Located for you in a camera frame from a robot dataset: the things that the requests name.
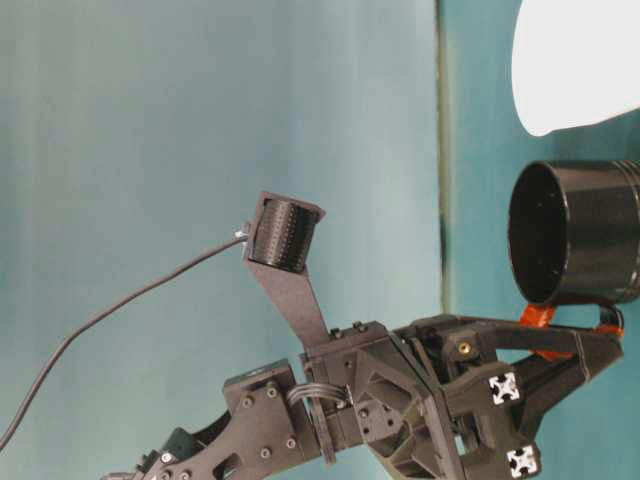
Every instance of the black cylinder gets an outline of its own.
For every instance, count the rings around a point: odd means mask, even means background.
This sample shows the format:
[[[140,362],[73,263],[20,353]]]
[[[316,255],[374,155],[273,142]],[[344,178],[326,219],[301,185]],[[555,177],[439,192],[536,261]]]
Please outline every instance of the black cylinder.
[[[610,305],[640,294],[640,166],[535,162],[509,209],[509,253],[529,303]]]
[[[315,210],[281,199],[268,199],[258,224],[251,260],[302,273],[318,220]]]

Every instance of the wire bundle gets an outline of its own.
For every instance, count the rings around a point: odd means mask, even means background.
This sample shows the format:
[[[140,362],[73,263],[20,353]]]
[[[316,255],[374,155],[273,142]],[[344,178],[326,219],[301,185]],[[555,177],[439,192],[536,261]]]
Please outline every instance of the wire bundle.
[[[338,408],[344,408],[349,403],[349,394],[346,388],[328,383],[304,383],[296,385],[287,393],[289,406],[293,406],[305,398],[333,400]]]

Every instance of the black cable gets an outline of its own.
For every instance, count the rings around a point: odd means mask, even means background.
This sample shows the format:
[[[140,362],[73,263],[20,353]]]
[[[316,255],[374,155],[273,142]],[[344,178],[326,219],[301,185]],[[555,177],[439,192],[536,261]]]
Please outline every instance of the black cable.
[[[73,342],[76,338],[78,338],[81,334],[89,330],[91,327],[96,325],[98,322],[107,318],[116,310],[119,310],[121,307],[124,307],[127,303],[138,298],[140,295],[143,295],[148,291],[153,290],[154,288],[159,287],[160,285],[163,285],[170,280],[173,280],[174,278],[182,275],[187,270],[190,270],[191,268],[213,257],[214,255],[224,252],[225,250],[233,247],[234,245],[245,242],[246,239],[247,239],[246,235],[240,235],[234,238],[233,240],[229,240],[228,242],[223,243],[222,245],[216,248],[213,248],[211,250],[208,250],[202,253],[201,255],[198,255],[196,258],[181,265],[180,267],[178,267],[168,275],[165,275],[164,277],[160,277],[157,280],[154,280],[153,282],[127,295],[122,300],[114,303],[111,307],[98,313],[97,315],[92,317],[89,321],[87,321],[84,325],[82,325],[80,328],[75,330],[71,335],[69,335],[64,340],[64,342],[62,342],[62,344],[57,348],[57,350],[53,353],[53,355],[51,355],[49,360],[47,360],[47,363],[45,363],[44,367],[36,377],[36,380],[33,382],[33,385],[31,385],[31,388],[29,389],[29,391],[27,392],[27,395],[24,397],[24,400],[20,404],[20,407],[18,408],[18,411],[15,417],[7,427],[6,432],[2,435],[2,438],[0,438],[0,452],[4,450],[4,448],[7,446],[7,444],[11,440],[11,437],[13,437],[13,435],[16,433],[16,430],[22,423],[22,420],[24,420],[24,416],[26,415],[27,410],[29,410],[29,406],[31,405],[31,402],[33,401],[36,394],[38,393],[38,390],[40,390],[40,387],[42,386],[45,379],[47,378],[47,375],[49,375],[49,372],[51,371],[55,363],[58,361],[58,359],[65,352],[65,350],[69,347],[71,342]]]

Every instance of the white light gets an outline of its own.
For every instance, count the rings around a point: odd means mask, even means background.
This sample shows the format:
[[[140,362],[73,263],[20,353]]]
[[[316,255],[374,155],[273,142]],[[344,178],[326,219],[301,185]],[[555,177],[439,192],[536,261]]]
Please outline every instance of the white light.
[[[640,0],[523,0],[513,96],[529,133],[640,108]]]

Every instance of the teal wall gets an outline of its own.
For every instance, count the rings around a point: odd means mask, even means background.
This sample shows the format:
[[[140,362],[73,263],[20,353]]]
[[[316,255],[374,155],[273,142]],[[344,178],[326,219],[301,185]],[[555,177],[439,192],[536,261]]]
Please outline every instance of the teal wall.
[[[640,112],[543,138],[520,125],[511,94],[518,0],[440,2],[443,62],[445,273],[449,310],[519,317],[509,269],[507,209],[521,169],[542,159],[640,161]],[[542,479],[637,478],[640,305],[628,317],[626,358],[547,416]],[[593,307],[565,308],[563,323],[595,325]]]
[[[440,311],[434,3],[6,0],[0,14],[0,428],[58,342],[226,240],[262,189],[328,211],[330,326]],[[300,345],[227,253],[63,357],[0,478],[129,469]],[[280,478],[386,478],[364,449]]]

